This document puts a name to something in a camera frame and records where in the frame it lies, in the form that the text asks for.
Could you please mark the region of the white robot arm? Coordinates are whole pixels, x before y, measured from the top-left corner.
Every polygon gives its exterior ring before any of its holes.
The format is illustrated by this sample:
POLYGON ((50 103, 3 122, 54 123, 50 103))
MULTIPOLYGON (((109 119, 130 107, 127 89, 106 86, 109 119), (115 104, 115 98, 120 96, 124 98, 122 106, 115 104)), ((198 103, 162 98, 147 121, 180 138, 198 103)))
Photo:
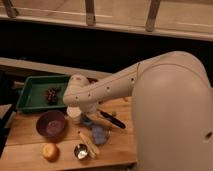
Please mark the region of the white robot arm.
POLYGON ((132 98, 135 171, 213 171, 213 91, 194 55, 165 53, 83 87, 71 78, 63 101, 84 107, 123 96, 132 98))

